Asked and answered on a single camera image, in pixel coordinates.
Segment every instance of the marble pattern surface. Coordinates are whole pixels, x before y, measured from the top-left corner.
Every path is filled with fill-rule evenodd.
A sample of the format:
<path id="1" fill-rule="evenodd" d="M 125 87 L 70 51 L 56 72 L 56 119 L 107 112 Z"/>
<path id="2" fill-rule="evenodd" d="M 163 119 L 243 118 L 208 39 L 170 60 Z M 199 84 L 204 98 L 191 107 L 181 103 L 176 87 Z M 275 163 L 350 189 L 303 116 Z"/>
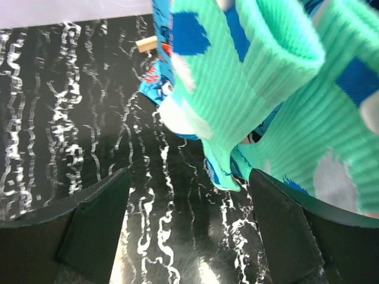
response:
<path id="1" fill-rule="evenodd" d="M 127 167 L 112 284 L 271 283 L 246 185 L 214 189 L 200 142 L 136 91 L 152 34 L 151 16 L 0 31 L 0 220 Z"/>

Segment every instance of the white patch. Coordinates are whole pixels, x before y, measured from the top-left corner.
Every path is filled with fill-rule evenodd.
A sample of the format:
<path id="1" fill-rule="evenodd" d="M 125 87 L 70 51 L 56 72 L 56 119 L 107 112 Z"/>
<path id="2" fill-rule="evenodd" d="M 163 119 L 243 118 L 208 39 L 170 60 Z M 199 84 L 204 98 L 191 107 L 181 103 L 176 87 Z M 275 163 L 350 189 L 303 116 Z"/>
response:
<path id="1" fill-rule="evenodd" d="M 269 160 L 269 159 L 266 159 L 266 160 L 265 160 L 265 164 L 264 164 L 264 167 L 263 167 L 263 171 L 264 171 L 267 175 L 271 175 L 271 165 L 270 165 L 270 160 Z"/>
<path id="2" fill-rule="evenodd" d="M 361 114 L 363 122 L 367 128 L 379 135 L 379 90 L 366 98 L 359 106 L 359 113 Z"/>
<path id="3" fill-rule="evenodd" d="M 174 87 L 171 85 L 171 83 L 169 82 L 166 82 L 163 86 L 162 86 L 162 92 L 166 95 L 166 96 L 171 96 L 172 94 L 172 90 L 174 89 Z"/>
<path id="4" fill-rule="evenodd" d="M 182 110 L 197 137 L 207 140 L 212 138 L 213 133 L 211 127 L 191 108 L 185 99 L 182 100 Z"/>
<path id="5" fill-rule="evenodd" d="M 172 68 L 179 79 L 183 82 L 189 93 L 192 93 L 196 88 L 195 79 L 192 76 L 191 68 L 185 61 L 185 58 L 178 53 L 171 53 Z"/>
<path id="6" fill-rule="evenodd" d="M 235 3 L 235 0 L 216 0 L 217 4 L 223 11 L 229 10 Z"/>
<path id="7" fill-rule="evenodd" d="M 349 177 L 349 164 L 341 164 L 329 149 L 314 171 L 313 186 L 316 198 L 336 207 L 358 212 L 358 191 Z"/>
<path id="8" fill-rule="evenodd" d="M 171 96 L 163 100 L 158 112 L 160 114 L 160 120 L 171 132 L 185 135 L 195 134 L 184 115 L 184 111 Z"/>

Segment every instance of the mint green sock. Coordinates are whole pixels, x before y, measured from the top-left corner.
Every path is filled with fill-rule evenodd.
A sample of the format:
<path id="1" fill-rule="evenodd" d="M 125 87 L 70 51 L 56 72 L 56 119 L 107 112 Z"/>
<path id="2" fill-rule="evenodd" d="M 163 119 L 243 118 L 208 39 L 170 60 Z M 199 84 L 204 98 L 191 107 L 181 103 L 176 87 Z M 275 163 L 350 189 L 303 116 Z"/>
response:
<path id="1" fill-rule="evenodd" d="M 379 89 L 378 14 L 358 0 L 331 0 L 316 30 L 326 49 L 320 73 L 284 102 L 258 143 L 232 156 L 245 179 L 266 168 L 332 205 L 377 213 L 379 136 L 360 112 Z"/>
<path id="2" fill-rule="evenodd" d="M 172 96 L 203 143 L 214 184 L 238 191 L 232 149 L 319 72 L 325 54 L 297 0 L 236 0 L 233 9 L 243 56 L 216 1 L 174 1 Z"/>

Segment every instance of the blue patch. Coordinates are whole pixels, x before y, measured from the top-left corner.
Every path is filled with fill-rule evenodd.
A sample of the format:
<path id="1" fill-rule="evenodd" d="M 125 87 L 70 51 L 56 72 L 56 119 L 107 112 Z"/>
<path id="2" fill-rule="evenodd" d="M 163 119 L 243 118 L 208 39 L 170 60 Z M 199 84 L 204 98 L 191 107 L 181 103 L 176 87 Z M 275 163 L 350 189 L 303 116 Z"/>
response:
<path id="1" fill-rule="evenodd" d="M 238 52 L 239 61 L 243 62 L 248 52 L 250 41 L 246 38 L 245 31 L 241 26 L 236 6 L 233 5 L 232 8 L 226 11 L 225 16 L 235 43 L 235 49 Z"/>
<path id="2" fill-rule="evenodd" d="M 209 162 L 208 159 L 205 160 L 206 164 L 207 164 L 207 167 L 208 167 L 208 174 L 209 174 L 209 177 L 211 179 L 211 181 L 216 184 L 216 185 L 220 185 L 220 179 L 219 177 L 217 176 L 217 173 L 216 171 L 214 170 L 214 167 L 213 165 L 211 164 L 211 162 Z"/>
<path id="3" fill-rule="evenodd" d="M 288 185 L 292 187 L 293 189 L 296 189 L 297 191 L 301 191 L 302 193 L 308 194 L 308 192 L 304 188 L 302 188 L 300 185 L 295 183 L 293 180 L 287 178 L 286 176 L 284 176 L 283 182 L 285 185 Z"/>
<path id="4" fill-rule="evenodd" d="M 242 176 L 242 173 L 239 169 L 239 166 L 237 164 L 237 162 L 232 158 L 230 157 L 230 165 L 232 166 L 232 172 L 239 178 L 243 178 Z"/>
<path id="5" fill-rule="evenodd" d="M 379 89 L 379 77 L 362 60 L 354 57 L 336 80 L 356 106 Z"/>
<path id="6" fill-rule="evenodd" d="M 178 134 L 178 133 L 175 133 L 175 134 L 178 137 L 188 139 L 188 140 L 198 140 L 199 139 L 199 137 L 197 137 L 195 134 Z"/>
<path id="7" fill-rule="evenodd" d="M 197 21 L 197 13 L 172 14 L 173 51 L 180 55 L 204 54 L 211 46 L 207 32 Z"/>

